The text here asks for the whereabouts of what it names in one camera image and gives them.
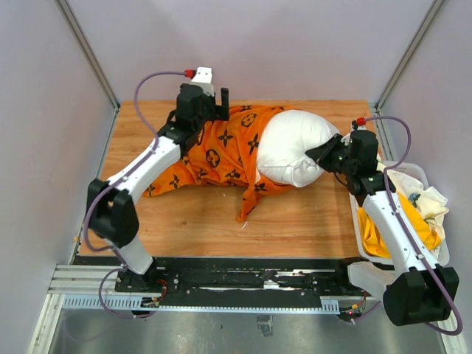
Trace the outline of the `orange patterned pillowcase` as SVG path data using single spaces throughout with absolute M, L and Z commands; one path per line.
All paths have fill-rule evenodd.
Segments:
M 243 187 L 236 221 L 244 222 L 264 195 L 279 195 L 294 187 L 259 173 L 257 153 L 270 120 L 291 106 L 236 105 L 227 121 L 207 122 L 197 143 L 168 167 L 142 193 L 156 197 L 190 185 Z

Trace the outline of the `white pillow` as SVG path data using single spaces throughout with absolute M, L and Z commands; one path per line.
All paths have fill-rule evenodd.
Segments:
M 324 170 L 306 155 L 333 138 L 339 130 L 325 118 L 307 111 L 274 115 L 263 129 L 256 158 L 256 181 L 306 187 Z

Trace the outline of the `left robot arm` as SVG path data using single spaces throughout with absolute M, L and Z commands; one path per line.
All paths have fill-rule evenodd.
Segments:
M 139 239 L 136 205 L 142 193 L 168 167 L 179 161 L 198 141 L 207 122 L 229 119 L 229 90 L 221 89 L 221 102 L 196 84 L 184 83 L 176 109 L 156 132 L 150 145 L 127 167 L 106 181 L 98 178 L 88 186 L 83 239 L 89 232 L 108 244 L 125 267 L 133 272 L 132 283 L 140 290 L 153 290 L 158 274 L 150 269 L 153 258 Z

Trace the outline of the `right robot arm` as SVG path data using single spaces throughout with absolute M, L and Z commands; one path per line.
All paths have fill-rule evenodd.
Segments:
M 372 131 L 352 131 L 344 144 L 336 134 L 306 155 L 323 170 L 346 178 L 347 189 L 371 217 L 386 244 L 394 271 L 369 261 L 357 261 L 334 277 L 336 290 L 350 295 L 361 288 L 381 301 L 389 320 L 397 326 L 432 325 L 457 315 L 454 297 L 459 277 L 442 267 L 425 247 L 408 220 L 393 184 L 378 170 L 378 140 Z

